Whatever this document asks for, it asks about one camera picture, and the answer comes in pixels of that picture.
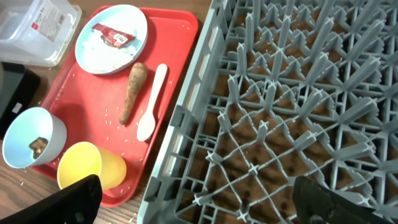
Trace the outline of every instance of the white spoon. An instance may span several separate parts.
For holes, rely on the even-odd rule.
[[[160,89],[162,88],[164,78],[167,73],[167,65],[160,64],[155,73],[154,84],[152,86],[152,90],[150,91],[150,97],[148,102],[147,111],[145,111],[142,118],[138,123],[137,130],[137,139],[138,141],[145,141],[148,139],[155,130],[155,118],[154,118],[154,107],[157,99],[157,95],[159,94]]]

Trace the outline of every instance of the transparent container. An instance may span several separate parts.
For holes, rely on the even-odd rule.
[[[0,1],[0,61],[58,64],[80,17],[67,0]]]

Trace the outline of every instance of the wooden table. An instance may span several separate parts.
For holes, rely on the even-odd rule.
[[[76,41],[77,34],[80,33],[84,23],[87,21],[90,14],[97,8],[107,4],[132,4],[137,7],[156,7],[164,9],[180,9],[194,13],[200,21],[200,28],[202,27],[211,0],[69,0],[72,4],[77,4],[83,11],[79,26],[75,32],[75,36],[68,47],[67,52],[64,55],[63,60],[53,68],[40,68],[31,67],[31,69],[42,77],[42,81],[39,86],[39,90],[34,96],[31,106],[37,105],[38,102],[44,97],[49,89],[49,86],[54,81],[55,76],[58,74],[63,61],[65,60],[66,54],[71,51],[72,43]],[[152,152],[149,156],[149,160],[141,178],[139,186],[127,203],[116,208],[103,208],[101,207],[98,212],[95,223],[129,223],[129,220],[134,217],[134,223],[136,222],[136,216],[141,204],[142,196],[144,195],[145,187],[148,183],[150,173],[155,163],[157,153],[160,145],[162,144],[167,125],[169,124],[172,111],[175,106],[175,102],[178,97],[178,93],[181,89],[183,78],[185,77],[189,61],[192,57],[192,53],[189,56],[184,71],[181,75],[181,79],[177,86],[177,91],[174,93],[172,102],[168,108],[165,119],[162,123],[162,127],[155,141]],[[45,197],[57,192],[59,190],[58,185],[52,179],[46,178],[30,169],[12,169],[7,166],[4,159],[0,158],[0,219],[12,215]]]

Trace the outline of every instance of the candy wrapper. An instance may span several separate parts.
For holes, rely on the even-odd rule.
[[[102,24],[95,24],[93,30],[99,32],[103,42],[110,47],[121,48],[135,39],[131,34],[112,29]]]

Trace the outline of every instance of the plastic grid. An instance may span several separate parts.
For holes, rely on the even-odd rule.
[[[213,1],[139,223],[296,223],[298,175],[397,222],[397,7]]]

